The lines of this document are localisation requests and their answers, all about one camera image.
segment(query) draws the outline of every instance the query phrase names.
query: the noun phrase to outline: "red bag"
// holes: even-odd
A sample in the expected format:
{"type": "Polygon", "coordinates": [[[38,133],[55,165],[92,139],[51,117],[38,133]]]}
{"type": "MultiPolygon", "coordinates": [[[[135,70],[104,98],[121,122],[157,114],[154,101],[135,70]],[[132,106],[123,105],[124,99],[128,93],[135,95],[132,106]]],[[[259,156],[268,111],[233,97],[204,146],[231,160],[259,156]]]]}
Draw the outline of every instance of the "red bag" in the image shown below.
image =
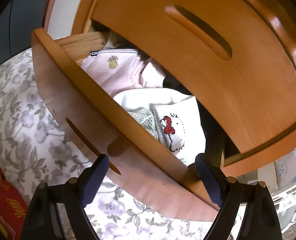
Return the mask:
{"type": "Polygon", "coordinates": [[[7,240],[20,240],[27,209],[20,193],[5,180],[0,168],[0,230],[7,240]]]}

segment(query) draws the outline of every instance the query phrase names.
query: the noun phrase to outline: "oval handle slot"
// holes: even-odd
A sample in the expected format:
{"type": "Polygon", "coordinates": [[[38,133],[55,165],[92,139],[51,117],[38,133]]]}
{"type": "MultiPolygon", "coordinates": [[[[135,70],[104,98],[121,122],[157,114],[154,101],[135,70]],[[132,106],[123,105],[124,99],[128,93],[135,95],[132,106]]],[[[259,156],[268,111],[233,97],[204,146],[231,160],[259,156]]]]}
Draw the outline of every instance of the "oval handle slot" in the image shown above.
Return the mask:
{"type": "Polygon", "coordinates": [[[164,12],[171,19],[197,36],[198,39],[209,49],[213,50],[219,57],[225,60],[230,60],[232,58],[232,49],[229,43],[197,15],[179,5],[166,6],[164,12]]]}
{"type": "MultiPolygon", "coordinates": [[[[73,124],[73,122],[69,118],[65,118],[67,124],[71,127],[71,129],[75,132],[75,134],[78,135],[80,140],[83,141],[83,143],[97,156],[99,156],[101,153],[98,151],[98,149],[82,134],[82,132],[73,124]]],[[[115,173],[121,175],[121,172],[118,170],[118,168],[113,165],[111,162],[109,162],[109,168],[112,169],[115,173]]]]}

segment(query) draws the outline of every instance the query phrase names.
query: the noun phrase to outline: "closed drawer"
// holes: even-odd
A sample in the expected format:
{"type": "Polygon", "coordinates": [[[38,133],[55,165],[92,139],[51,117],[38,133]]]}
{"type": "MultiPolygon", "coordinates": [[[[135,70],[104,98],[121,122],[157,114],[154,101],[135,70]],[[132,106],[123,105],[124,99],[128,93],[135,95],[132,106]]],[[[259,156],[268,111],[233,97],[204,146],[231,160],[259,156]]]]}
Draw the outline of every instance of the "closed drawer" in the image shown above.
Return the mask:
{"type": "Polygon", "coordinates": [[[85,33],[53,41],[43,29],[33,32],[34,72],[45,105],[91,161],[109,155],[108,177],[139,201],[165,216],[213,221],[218,207],[198,177],[77,65],[106,39],[85,33]]]}
{"type": "Polygon", "coordinates": [[[242,154],[295,125],[296,71],[274,32],[243,0],[96,0],[91,17],[173,74],[242,154]]]}

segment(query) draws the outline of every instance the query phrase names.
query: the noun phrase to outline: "white wall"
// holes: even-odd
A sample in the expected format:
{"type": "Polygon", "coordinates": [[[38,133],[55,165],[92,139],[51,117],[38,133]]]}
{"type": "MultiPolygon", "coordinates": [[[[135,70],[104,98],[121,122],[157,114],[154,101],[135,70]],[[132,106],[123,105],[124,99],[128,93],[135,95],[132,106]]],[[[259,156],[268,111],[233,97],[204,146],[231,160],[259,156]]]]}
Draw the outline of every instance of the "white wall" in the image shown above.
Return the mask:
{"type": "Polygon", "coordinates": [[[48,26],[48,33],[54,40],[70,35],[79,2],[55,0],[48,26]]]}

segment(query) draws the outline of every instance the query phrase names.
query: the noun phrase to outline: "metal screw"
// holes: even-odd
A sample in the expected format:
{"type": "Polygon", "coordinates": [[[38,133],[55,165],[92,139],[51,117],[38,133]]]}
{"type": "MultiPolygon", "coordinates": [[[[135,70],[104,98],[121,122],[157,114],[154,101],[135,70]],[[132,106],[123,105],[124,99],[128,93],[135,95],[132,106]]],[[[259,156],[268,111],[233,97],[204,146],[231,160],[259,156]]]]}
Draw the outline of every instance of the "metal screw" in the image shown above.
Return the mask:
{"type": "Polygon", "coordinates": [[[45,182],[41,182],[39,185],[38,185],[39,188],[44,188],[46,187],[46,183],[45,182]]]}
{"type": "Polygon", "coordinates": [[[266,187],[267,186],[267,184],[264,181],[259,181],[259,185],[261,187],[266,187]]]}
{"type": "Polygon", "coordinates": [[[235,183],[235,178],[234,177],[227,177],[227,181],[230,183],[235,183]]]}
{"type": "Polygon", "coordinates": [[[78,181],[78,179],[76,177],[72,177],[69,179],[70,184],[75,184],[75,183],[77,183],[77,181],[78,181]]]}

